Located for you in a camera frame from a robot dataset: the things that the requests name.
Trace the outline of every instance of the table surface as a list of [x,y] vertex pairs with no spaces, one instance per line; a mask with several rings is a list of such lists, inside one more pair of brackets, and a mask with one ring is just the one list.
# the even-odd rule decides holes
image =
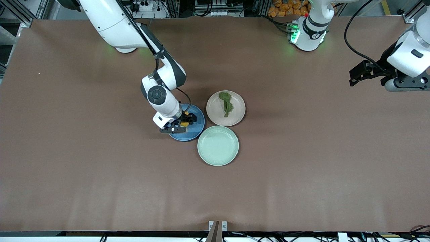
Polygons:
[[[409,231],[429,224],[430,98],[349,86],[362,59],[334,18],[314,52],[260,18],[154,20],[205,111],[220,90],[246,115],[240,151],[212,167],[197,141],[158,132],[140,91],[149,50],[120,54],[89,21],[34,21],[0,88],[0,230]],[[350,43],[379,59],[407,26],[357,18]],[[178,91],[175,96],[184,102]],[[206,127],[213,126],[207,121]]]

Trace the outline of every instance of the mint green plate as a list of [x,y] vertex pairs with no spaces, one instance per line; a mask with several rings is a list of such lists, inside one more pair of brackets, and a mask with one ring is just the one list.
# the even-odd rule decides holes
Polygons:
[[239,151],[239,141],[231,129],[212,126],[200,135],[197,151],[209,165],[227,165],[236,157]]

